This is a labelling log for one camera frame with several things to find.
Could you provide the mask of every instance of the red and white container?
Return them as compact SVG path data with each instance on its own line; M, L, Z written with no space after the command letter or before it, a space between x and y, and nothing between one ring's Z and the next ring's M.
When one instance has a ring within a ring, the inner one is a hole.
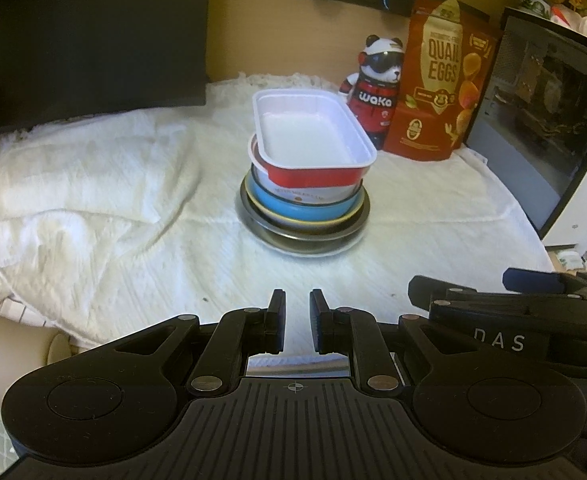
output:
M332 92L261 90L253 107L258 152L278 186L353 186L375 162L376 148Z
M283 187L269 178L265 167L265 161L258 153L258 141L256 136L251 137L248 152L254 168L256 181L267 191L285 200L292 200L301 204L332 204L340 202L353 195L360 186L360 181L350 186L334 187Z

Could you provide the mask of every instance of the white plastic tray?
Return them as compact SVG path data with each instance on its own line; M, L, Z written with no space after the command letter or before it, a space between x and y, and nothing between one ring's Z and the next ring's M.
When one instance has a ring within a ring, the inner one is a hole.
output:
M258 151L285 170L368 168L376 148L344 101L324 90L261 90L253 97Z

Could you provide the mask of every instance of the metal screw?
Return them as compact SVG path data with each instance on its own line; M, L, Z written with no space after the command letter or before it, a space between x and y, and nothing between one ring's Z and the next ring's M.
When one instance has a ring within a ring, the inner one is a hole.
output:
M395 388L398 388L398 380L395 377L391 377L389 375L374 375L373 377L369 377L367 381L369 387L372 390L376 390L378 392L390 392Z
M203 375L191 381L191 387L199 392L214 392L222 386L222 380L213 375Z

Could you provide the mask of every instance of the white towel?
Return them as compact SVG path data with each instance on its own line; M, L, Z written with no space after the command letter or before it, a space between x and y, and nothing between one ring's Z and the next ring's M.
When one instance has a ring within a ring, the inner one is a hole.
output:
M415 274L503 291L509 266L552 270L509 191L470 150L442 162L380 153L366 175L365 237L339 256L283 256L254 239L234 199L250 161L251 95L330 88L318 78L241 76L200 108L137 110L0 137L0 301L13 296L88 342L181 313L216 322L287 292L285 352L317 360L308 294L379 321L419 312Z

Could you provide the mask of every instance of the beige wall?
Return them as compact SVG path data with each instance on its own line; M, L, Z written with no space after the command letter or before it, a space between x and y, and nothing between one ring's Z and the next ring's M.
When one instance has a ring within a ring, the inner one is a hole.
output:
M462 0L497 22L518 0ZM207 70L214 80L238 72L320 75L339 84L357 70L369 34L405 41L407 20L367 7L321 0L210 0Z

